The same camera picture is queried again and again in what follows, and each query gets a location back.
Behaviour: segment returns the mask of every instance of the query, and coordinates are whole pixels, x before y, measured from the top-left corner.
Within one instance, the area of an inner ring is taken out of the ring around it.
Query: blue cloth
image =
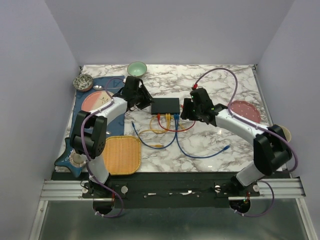
[[[125,79],[125,76],[104,76],[104,77],[98,77],[98,78],[94,78],[93,79],[93,86],[103,86],[103,88],[106,86],[107,82],[112,79],[112,78],[120,78],[120,79]],[[114,79],[112,82],[110,82],[108,88],[108,92],[111,93],[117,93],[120,88],[124,87],[124,83],[123,81],[119,80],[119,79]],[[72,134],[72,129],[74,127],[75,124],[75,120],[77,117],[77,113],[79,111],[81,111],[81,106],[82,103],[84,102],[84,100],[86,99],[86,97],[88,97],[90,94],[96,92],[96,90],[94,90],[93,88],[90,89],[89,91],[76,91],[76,95],[75,95],[75,104],[74,104],[74,108],[73,108],[73,114],[72,114],[72,124],[71,124],[71,131],[70,131],[70,135]],[[125,132],[125,115],[122,114],[118,117],[116,117],[112,122],[108,123],[108,127],[107,130],[111,133],[111,134],[106,134],[106,137],[111,137],[111,136],[122,136],[124,135]]]

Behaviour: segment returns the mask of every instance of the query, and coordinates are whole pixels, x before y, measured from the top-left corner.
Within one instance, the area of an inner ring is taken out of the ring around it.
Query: table
[[[261,114],[261,124],[268,124],[253,70],[249,65],[147,65],[147,73],[142,77],[144,85],[150,94],[157,97],[179,98],[183,104],[184,98],[190,97],[191,86],[200,75],[206,71],[224,67],[232,70],[238,78],[238,90],[235,100],[244,100],[253,104]],[[93,78],[106,76],[127,76],[127,65],[85,65],[83,74]],[[227,105],[234,91],[233,76],[223,70],[209,73],[200,82],[205,88],[213,104]],[[132,121],[139,131],[149,129],[151,108],[135,110],[125,114],[124,134],[135,136]],[[181,120],[185,127],[191,121]],[[69,136],[71,119],[66,131]],[[148,144],[161,143],[166,145],[174,137],[174,133],[146,133],[142,139]],[[195,159],[185,156],[176,142],[166,149],[151,149],[141,146],[141,166],[138,172],[238,172],[253,160],[253,147],[233,133],[212,125],[197,122],[187,132],[178,134],[181,147],[192,156],[212,155],[230,145],[230,148],[219,155],[205,159]],[[56,167],[57,172],[67,172],[66,168]]]

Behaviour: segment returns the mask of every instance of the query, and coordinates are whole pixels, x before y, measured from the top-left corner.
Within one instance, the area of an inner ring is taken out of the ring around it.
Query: gray floor
[[[255,200],[249,213],[266,209]],[[94,215],[92,203],[49,203],[41,240],[307,240],[294,199],[276,200],[273,210],[247,218],[223,208],[128,209],[116,219]]]

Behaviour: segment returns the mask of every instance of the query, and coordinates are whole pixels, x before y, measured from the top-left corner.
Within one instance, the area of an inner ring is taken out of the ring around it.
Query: spoon
[[[96,90],[96,91],[102,91],[102,90],[104,90],[104,87],[103,86],[99,86],[99,85],[95,85],[95,86],[93,86],[93,89]]]

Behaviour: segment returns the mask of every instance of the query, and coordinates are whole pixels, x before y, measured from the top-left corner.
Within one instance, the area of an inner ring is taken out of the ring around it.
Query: green bowl
[[[147,72],[147,65],[141,61],[135,61],[130,63],[126,70],[131,76],[141,77]]]

